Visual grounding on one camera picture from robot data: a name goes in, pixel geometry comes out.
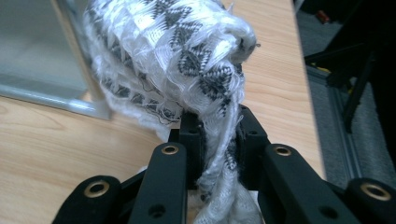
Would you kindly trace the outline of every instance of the wood grain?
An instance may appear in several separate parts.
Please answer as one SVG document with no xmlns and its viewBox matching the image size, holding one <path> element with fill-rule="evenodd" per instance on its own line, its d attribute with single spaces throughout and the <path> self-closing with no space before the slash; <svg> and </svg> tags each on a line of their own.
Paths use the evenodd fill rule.
<svg viewBox="0 0 396 224">
<path fill-rule="evenodd" d="M 323 176 L 291 1 L 236 1 L 233 12 L 261 44 L 243 65 L 244 105 L 271 142 L 295 147 Z M 0 97 L 0 223 L 51 223 L 81 181 L 94 175 L 124 181 L 160 143 L 119 114 L 100 120 Z"/>
</svg>

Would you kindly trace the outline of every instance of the wooden table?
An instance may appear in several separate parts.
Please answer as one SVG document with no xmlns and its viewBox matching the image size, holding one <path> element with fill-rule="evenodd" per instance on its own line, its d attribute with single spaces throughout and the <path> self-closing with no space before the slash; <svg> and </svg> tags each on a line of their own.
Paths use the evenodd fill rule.
<svg viewBox="0 0 396 224">
<path fill-rule="evenodd" d="M 295 147 L 323 176 L 292 2 L 237 1 L 233 12 L 253 25 L 261 44 L 243 65 L 243 104 L 272 143 Z M 122 182 L 160 143 L 119 114 L 100 120 L 0 97 L 0 223 L 51 223 L 81 181 L 113 175 Z"/>
</svg>

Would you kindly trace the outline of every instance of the gray carpet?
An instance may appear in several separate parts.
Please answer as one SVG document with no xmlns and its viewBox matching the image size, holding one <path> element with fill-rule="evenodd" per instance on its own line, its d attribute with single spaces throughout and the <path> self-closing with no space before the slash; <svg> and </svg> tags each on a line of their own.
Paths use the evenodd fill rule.
<svg viewBox="0 0 396 224">
<path fill-rule="evenodd" d="M 325 50 L 342 27 L 336 22 L 321 24 L 315 15 L 301 10 L 296 18 L 304 56 Z M 328 87 L 325 80 L 328 73 L 314 66 L 307 66 L 306 70 L 326 179 L 345 188 L 351 178 L 370 177 L 396 188 L 396 174 L 375 111 L 370 83 L 352 120 L 352 133 L 347 133 L 341 120 L 347 91 Z"/>
</svg>

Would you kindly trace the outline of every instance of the twisted fabric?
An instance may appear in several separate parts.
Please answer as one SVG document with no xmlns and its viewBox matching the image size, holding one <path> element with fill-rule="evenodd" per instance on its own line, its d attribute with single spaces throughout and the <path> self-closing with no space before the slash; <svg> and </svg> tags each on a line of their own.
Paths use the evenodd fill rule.
<svg viewBox="0 0 396 224">
<path fill-rule="evenodd" d="M 92 0 L 84 26 L 94 77 L 114 110 L 163 141 L 184 110 L 204 124 L 203 207 L 194 223 L 262 223 L 238 181 L 233 141 L 252 28 L 216 0 Z"/>
</svg>

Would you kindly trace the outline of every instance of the table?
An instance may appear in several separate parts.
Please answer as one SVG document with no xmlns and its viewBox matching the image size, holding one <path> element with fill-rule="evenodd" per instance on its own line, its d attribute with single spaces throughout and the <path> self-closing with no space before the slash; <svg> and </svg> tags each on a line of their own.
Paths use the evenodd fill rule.
<svg viewBox="0 0 396 224">
<path fill-rule="evenodd" d="M 261 45 L 243 65 L 243 104 L 272 143 L 296 148 L 323 177 L 292 2 L 237 1 L 233 13 L 252 24 Z M 160 143 L 120 114 L 101 120 L 0 97 L 0 222 L 51 223 L 81 181 L 113 175 L 122 182 Z"/>
</svg>

